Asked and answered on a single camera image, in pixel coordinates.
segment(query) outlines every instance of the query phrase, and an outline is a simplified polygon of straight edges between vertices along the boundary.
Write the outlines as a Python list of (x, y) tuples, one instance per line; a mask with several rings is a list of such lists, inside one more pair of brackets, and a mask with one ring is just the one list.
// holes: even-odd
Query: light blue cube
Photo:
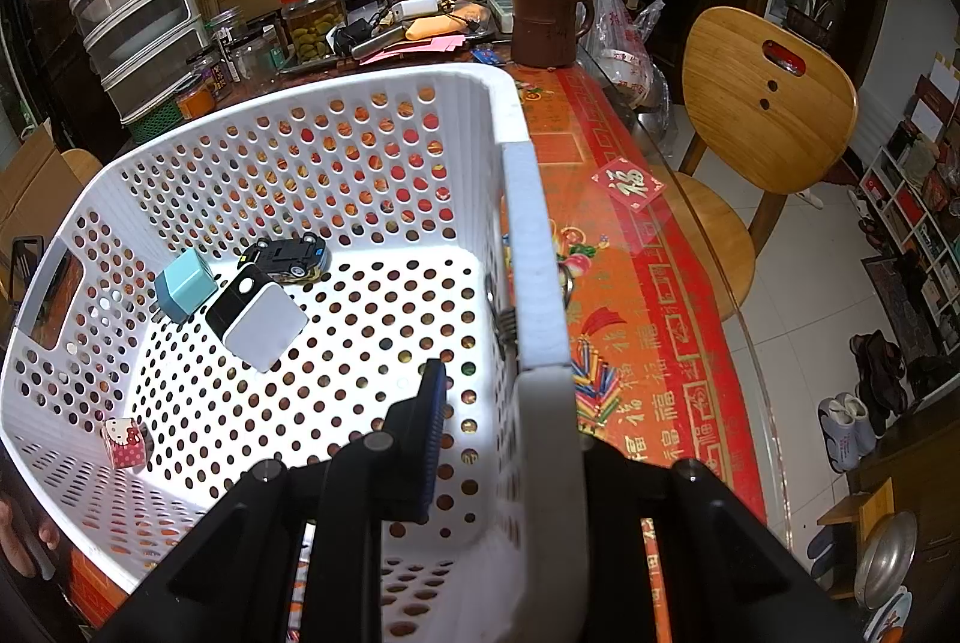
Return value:
[(217, 292), (210, 267), (192, 247), (157, 277), (157, 307), (174, 323), (184, 323)]

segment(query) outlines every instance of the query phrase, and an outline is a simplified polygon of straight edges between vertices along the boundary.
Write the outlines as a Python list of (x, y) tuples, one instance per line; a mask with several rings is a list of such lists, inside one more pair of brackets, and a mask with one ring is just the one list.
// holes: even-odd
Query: wooden cabinet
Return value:
[(894, 483), (894, 509), (917, 516), (917, 553), (904, 584), (920, 618), (960, 563), (960, 388), (928, 409), (901, 418), (874, 454), (848, 473), (851, 491)]

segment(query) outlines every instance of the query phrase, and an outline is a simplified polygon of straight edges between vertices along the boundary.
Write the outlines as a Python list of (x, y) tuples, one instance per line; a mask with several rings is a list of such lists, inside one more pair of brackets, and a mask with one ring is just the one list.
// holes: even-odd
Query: red fu sticker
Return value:
[(664, 183), (625, 157), (616, 157), (606, 166), (601, 166), (590, 179), (635, 213), (664, 192), (665, 187)]

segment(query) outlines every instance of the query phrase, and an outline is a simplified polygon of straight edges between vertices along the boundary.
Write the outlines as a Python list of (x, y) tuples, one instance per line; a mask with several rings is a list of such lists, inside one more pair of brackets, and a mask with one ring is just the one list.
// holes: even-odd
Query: chair handle hole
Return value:
[(763, 42), (763, 56), (768, 59), (777, 68), (793, 74), (795, 77), (803, 77), (806, 73), (806, 64), (799, 55), (788, 50), (784, 45), (768, 38)]

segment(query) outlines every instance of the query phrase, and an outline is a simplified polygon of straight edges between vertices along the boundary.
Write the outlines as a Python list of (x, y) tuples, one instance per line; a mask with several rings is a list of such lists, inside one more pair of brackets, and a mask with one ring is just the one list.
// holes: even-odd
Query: jar of pickled olives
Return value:
[(341, 0), (280, 0), (280, 3), (296, 59), (301, 64), (333, 54), (326, 35), (346, 19)]

